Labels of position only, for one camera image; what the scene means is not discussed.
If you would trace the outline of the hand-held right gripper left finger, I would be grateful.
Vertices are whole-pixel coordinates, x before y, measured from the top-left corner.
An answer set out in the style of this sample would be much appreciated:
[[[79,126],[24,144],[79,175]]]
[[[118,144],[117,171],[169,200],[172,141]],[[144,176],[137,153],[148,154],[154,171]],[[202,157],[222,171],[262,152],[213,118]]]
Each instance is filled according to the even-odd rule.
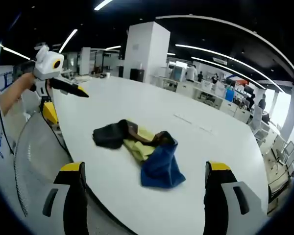
[[[85,163],[64,165],[38,203],[39,235],[87,235]]]

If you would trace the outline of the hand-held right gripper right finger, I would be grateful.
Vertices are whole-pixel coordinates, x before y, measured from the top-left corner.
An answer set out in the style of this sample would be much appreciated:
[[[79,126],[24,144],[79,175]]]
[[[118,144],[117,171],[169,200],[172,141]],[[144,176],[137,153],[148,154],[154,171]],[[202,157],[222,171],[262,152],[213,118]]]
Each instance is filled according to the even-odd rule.
[[[205,235],[255,235],[268,220],[261,199],[224,163],[206,162],[203,202]]]

